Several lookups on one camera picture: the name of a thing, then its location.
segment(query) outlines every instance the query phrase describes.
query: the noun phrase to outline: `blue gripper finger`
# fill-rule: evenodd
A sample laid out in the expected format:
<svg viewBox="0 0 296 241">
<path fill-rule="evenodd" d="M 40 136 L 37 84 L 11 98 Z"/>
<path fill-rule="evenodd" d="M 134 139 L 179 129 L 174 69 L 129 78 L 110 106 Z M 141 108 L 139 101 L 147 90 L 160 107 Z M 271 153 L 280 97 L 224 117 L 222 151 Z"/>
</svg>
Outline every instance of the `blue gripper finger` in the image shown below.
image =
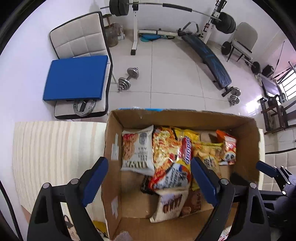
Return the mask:
<svg viewBox="0 0 296 241">
<path fill-rule="evenodd" d="M 100 157 L 94 166 L 83 173 L 80 178 L 80 192 L 82 205 L 86 207 L 92 203 L 108 171 L 108 160 Z"/>
<path fill-rule="evenodd" d="M 268 175 L 269 177 L 276 177 L 278 175 L 277 169 L 275 167 L 270 166 L 262 161 L 256 163 L 256 169 Z"/>
<path fill-rule="evenodd" d="M 191 160 L 190 166 L 193 177 L 198 183 L 206 201 L 216 206 L 218 204 L 217 194 L 220 191 L 218 176 L 214 171 L 208 170 L 198 157 Z"/>
</svg>

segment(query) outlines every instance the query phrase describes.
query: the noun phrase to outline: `black weight plate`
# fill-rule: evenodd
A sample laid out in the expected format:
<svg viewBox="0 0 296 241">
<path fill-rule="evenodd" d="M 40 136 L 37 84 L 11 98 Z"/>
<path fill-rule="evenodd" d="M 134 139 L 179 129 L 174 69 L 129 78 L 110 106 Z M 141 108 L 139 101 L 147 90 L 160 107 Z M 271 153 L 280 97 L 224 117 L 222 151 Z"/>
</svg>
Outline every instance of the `black weight plate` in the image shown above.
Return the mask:
<svg viewBox="0 0 296 241">
<path fill-rule="evenodd" d="M 233 33 L 234 30 L 235 30 L 235 27 L 236 27 L 236 24 L 235 24 L 235 21 L 234 21 L 233 17 L 230 16 L 230 15 L 229 15 L 229 17 L 230 17 L 230 20 L 231 20 L 231 24 L 229 26 L 229 29 L 225 32 L 225 34 L 231 34 L 231 33 Z"/>
<path fill-rule="evenodd" d="M 219 15 L 219 21 L 216 23 L 216 29 L 221 31 L 222 33 L 226 33 L 231 26 L 231 16 L 227 13 L 221 12 Z"/>
<path fill-rule="evenodd" d="M 120 12 L 119 12 L 119 9 L 118 9 L 118 1 L 119 0 L 110 0 L 109 1 L 110 13 L 115 15 L 115 16 L 120 16 Z"/>
<path fill-rule="evenodd" d="M 118 9 L 121 16 L 125 16 L 129 11 L 129 0 L 118 0 Z"/>
<path fill-rule="evenodd" d="M 229 33 L 230 34 L 232 34 L 235 31 L 235 29 L 237 28 L 237 24 L 236 24 L 234 18 L 231 17 L 231 19 L 232 19 L 232 21 L 231 21 L 231 28 L 229 29 Z"/>
<path fill-rule="evenodd" d="M 252 66 L 251 66 L 251 70 L 252 70 L 253 74 L 259 74 L 260 64 L 257 61 L 253 62 Z"/>
<path fill-rule="evenodd" d="M 224 42 L 222 47 L 221 47 L 221 53 L 223 55 L 229 55 L 230 51 L 231 51 L 231 43 L 227 42 L 227 41 Z"/>
</svg>

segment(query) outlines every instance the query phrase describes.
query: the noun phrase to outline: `snack bag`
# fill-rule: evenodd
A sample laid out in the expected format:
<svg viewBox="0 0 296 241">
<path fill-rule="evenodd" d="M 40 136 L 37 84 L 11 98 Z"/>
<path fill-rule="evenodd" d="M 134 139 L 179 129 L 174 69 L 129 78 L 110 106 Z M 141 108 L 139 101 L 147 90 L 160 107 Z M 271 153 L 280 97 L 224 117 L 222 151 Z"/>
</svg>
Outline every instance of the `snack bag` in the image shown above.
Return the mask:
<svg viewBox="0 0 296 241">
<path fill-rule="evenodd" d="M 141 185 L 141 192 L 145 194 L 155 195 L 154 190 L 151 190 L 148 185 L 151 180 L 151 176 L 145 176 Z"/>
<path fill-rule="evenodd" d="M 136 132 L 122 132 L 122 171 L 133 171 L 148 176 L 154 174 L 152 132 L 153 126 Z"/>
<path fill-rule="evenodd" d="M 159 127 L 153 133 L 153 162 L 155 174 L 148 187 L 152 190 L 184 187 L 191 182 L 190 160 L 192 139 L 198 133 L 179 128 Z"/>
<path fill-rule="evenodd" d="M 223 143 L 195 144 L 193 156 L 199 157 L 208 169 L 213 170 L 219 178 L 222 178 L 219 167 L 220 152 Z"/>
<path fill-rule="evenodd" d="M 157 190 L 159 201 L 157 210 L 150 218 L 151 223 L 177 218 L 188 196 L 188 186 L 185 188 L 172 188 Z"/>
<path fill-rule="evenodd" d="M 201 210 L 201 190 L 189 189 L 188 197 L 181 209 L 180 217 L 186 217 Z"/>
<path fill-rule="evenodd" d="M 217 130 L 216 134 L 218 140 L 224 143 L 220 152 L 221 161 L 219 165 L 233 165 L 236 162 L 237 155 L 236 138 L 220 130 Z"/>
</svg>

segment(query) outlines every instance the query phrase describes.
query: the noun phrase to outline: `wooden chair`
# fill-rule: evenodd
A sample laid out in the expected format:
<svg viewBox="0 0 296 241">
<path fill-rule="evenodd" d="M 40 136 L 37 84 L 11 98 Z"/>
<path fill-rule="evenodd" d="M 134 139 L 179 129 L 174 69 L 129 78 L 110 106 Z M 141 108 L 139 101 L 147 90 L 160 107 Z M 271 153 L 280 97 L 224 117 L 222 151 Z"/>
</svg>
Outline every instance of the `wooden chair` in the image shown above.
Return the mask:
<svg viewBox="0 0 296 241">
<path fill-rule="evenodd" d="M 278 97 L 278 95 L 276 95 L 274 97 L 269 97 L 268 100 L 264 97 L 260 99 L 260 104 L 262 107 L 261 113 L 263 114 L 265 128 L 266 128 L 266 132 L 264 133 L 264 135 L 296 127 L 296 124 L 294 124 L 294 125 L 288 124 L 288 121 L 296 119 L 296 110 L 291 111 L 289 113 L 286 112 L 287 109 L 289 109 L 294 104 L 296 104 L 296 100 L 293 101 L 291 104 L 287 105 L 286 107 L 283 107 L 283 106 L 278 105 L 278 102 L 276 100 L 277 97 Z M 266 108 L 266 105 L 265 105 L 266 101 L 268 102 L 268 105 L 269 105 L 268 108 Z M 270 127 L 269 118 L 268 118 L 268 114 L 267 114 L 268 111 L 273 111 L 273 113 L 271 114 L 271 117 L 275 116 L 275 115 L 278 116 L 279 127 L 275 128 L 275 129 L 272 129 Z"/>
</svg>

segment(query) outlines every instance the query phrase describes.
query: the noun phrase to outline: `weight bench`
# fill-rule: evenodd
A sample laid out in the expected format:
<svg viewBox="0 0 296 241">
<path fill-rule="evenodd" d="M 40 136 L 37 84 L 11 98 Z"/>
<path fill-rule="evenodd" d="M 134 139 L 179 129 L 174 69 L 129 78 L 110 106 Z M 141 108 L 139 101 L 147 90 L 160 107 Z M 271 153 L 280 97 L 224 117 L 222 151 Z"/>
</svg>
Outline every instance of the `weight bench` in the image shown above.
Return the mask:
<svg viewBox="0 0 296 241">
<path fill-rule="evenodd" d="M 182 36 L 182 39 L 194 49 L 203 63 L 209 67 L 216 79 L 213 81 L 214 85 L 219 90 L 227 88 L 231 84 L 231 78 L 213 51 L 197 35 L 186 34 Z"/>
</svg>

